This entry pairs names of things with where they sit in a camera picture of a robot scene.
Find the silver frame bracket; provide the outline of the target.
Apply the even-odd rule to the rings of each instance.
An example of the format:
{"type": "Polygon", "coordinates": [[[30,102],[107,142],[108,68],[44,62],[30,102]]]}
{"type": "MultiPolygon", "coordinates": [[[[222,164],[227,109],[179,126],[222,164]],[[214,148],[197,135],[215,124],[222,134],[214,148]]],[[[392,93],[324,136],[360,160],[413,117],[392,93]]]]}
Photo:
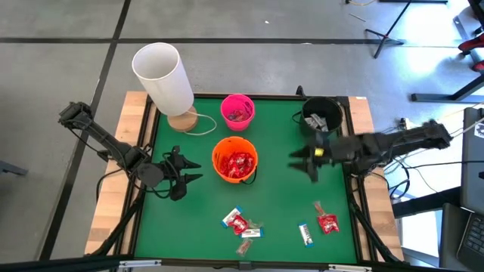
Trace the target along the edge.
{"type": "Polygon", "coordinates": [[[327,270],[336,272],[373,272],[371,267],[343,264],[329,264],[327,270]]]}
{"type": "Polygon", "coordinates": [[[120,261],[118,268],[120,269],[130,269],[130,268],[139,268],[139,267],[157,267],[161,266],[162,261],[156,259],[149,259],[149,260],[125,260],[120,261]]]}

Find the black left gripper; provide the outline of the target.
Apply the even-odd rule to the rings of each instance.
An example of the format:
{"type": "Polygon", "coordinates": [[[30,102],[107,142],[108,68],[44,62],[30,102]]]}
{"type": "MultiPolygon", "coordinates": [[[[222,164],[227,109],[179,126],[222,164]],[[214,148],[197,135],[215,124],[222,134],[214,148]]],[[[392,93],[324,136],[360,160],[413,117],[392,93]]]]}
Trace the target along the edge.
{"type": "Polygon", "coordinates": [[[170,189],[170,199],[173,201],[182,199],[187,193],[187,184],[203,176],[202,174],[181,174],[183,169],[200,168],[201,165],[186,159],[180,151],[180,146],[174,146],[169,153],[163,154],[168,176],[175,182],[170,189]]]}

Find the white shade wooden base lamp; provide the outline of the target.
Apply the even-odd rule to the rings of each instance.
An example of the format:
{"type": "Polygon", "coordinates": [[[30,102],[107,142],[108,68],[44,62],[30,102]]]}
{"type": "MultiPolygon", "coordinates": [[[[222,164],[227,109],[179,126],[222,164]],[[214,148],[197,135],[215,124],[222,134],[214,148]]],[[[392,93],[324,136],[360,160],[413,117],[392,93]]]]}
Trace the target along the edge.
{"type": "Polygon", "coordinates": [[[188,133],[198,122],[194,93],[178,50],[157,42],[139,49],[132,70],[169,126],[188,133]]]}

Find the black desk leg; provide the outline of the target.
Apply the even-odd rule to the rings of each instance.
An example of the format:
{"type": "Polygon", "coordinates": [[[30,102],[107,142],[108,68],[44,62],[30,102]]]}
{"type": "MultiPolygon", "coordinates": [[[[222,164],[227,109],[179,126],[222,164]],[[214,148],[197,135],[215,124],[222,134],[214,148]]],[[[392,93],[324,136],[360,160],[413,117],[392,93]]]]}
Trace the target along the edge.
{"type": "Polygon", "coordinates": [[[477,104],[484,101],[483,95],[474,93],[484,88],[484,74],[465,85],[453,94],[411,94],[410,99],[413,102],[426,103],[449,103],[449,104],[477,104]]]}

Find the open laptop with keyboard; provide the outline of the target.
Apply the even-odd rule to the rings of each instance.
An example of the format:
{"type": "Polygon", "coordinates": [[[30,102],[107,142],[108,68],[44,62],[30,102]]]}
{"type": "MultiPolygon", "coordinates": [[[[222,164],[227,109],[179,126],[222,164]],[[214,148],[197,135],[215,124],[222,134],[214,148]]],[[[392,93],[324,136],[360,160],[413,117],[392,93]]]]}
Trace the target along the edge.
{"type": "Polygon", "coordinates": [[[484,272],[484,216],[470,214],[457,259],[472,272],[484,272]]]}

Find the green table mat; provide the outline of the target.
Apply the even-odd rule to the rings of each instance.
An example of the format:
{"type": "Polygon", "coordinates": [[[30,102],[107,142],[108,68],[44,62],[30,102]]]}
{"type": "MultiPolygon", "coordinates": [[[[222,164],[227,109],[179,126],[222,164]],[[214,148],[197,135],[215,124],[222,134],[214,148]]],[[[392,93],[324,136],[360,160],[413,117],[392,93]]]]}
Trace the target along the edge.
{"type": "Polygon", "coordinates": [[[221,220],[235,207],[247,220],[263,223],[264,237],[254,239],[245,254],[250,261],[304,263],[347,263],[356,261],[355,242],[347,205],[346,187],[340,165],[319,170],[318,182],[290,168],[290,153],[304,143],[292,115],[301,107],[298,100],[258,100],[256,115],[242,137],[259,155],[256,180],[251,185],[231,184],[214,170],[212,151],[223,138],[232,136],[220,113],[220,100],[198,99],[201,113],[194,136],[173,131],[160,117],[154,160],[174,146],[201,165],[201,178],[188,185],[178,201],[145,197],[135,256],[138,258],[181,258],[235,260],[240,237],[221,220]],[[320,201],[326,215],[336,215],[339,232],[324,234],[313,202],[320,201]],[[314,246],[306,248],[298,224],[307,223],[314,246]]]}

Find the black floor stand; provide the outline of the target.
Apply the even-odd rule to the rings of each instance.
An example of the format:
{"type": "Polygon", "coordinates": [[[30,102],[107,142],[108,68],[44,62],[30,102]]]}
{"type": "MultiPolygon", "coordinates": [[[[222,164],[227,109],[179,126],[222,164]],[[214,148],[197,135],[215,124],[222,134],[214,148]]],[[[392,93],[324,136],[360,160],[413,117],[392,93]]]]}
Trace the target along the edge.
{"type": "Polygon", "coordinates": [[[404,42],[399,40],[399,39],[392,39],[390,38],[391,32],[394,30],[396,27],[397,23],[401,20],[403,14],[407,11],[409,8],[410,4],[413,2],[413,0],[408,0],[404,8],[400,11],[398,17],[393,21],[391,27],[385,32],[377,32],[372,29],[365,29],[365,33],[370,33],[372,35],[375,35],[376,37],[379,38],[379,44],[377,46],[377,50],[374,52],[373,58],[377,59],[380,56],[381,51],[383,50],[383,47],[386,45],[403,45],[404,42]]]}

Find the grey closed laptop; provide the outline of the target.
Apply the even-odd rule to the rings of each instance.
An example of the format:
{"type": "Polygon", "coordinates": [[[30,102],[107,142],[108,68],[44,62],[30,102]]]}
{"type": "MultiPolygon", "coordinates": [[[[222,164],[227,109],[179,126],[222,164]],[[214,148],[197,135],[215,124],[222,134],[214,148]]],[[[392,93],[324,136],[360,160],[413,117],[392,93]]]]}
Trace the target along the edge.
{"type": "Polygon", "coordinates": [[[461,166],[461,205],[484,215],[484,109],[466,108],[461,166]]]}

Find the grey furniture leg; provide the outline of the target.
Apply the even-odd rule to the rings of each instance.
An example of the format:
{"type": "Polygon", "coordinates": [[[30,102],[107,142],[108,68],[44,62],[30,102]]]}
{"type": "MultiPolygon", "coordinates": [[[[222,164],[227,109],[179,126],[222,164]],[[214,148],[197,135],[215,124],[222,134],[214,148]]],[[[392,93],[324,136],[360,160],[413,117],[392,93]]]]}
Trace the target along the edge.
{"type": "Polygon", "coordinates": [[[0,172],[1,173],[11,173],[14,175],[24,176],[28,173],[28,171],[24,168],[20,168],[16,165],[12,165],[8,162],[4,162],[0,160],[0,172]]]}

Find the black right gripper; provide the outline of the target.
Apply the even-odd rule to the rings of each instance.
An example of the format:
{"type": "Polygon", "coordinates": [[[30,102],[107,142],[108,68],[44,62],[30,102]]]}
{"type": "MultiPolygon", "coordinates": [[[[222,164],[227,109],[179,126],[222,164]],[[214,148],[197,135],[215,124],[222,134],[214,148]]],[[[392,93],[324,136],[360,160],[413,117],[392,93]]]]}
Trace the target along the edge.
{"type": "Polygon", "coordinates": [[[311,182],[318,182],[318,169],[326,164],[334,165],[339,160],[337,145],[340,140],[341,138],[328,138],[322,133],[316,133],[307,147],[289,155],[293,158],[307,158],[306,162],[290,162],[288,166],[301,172],[308,172],[311,182]]]}

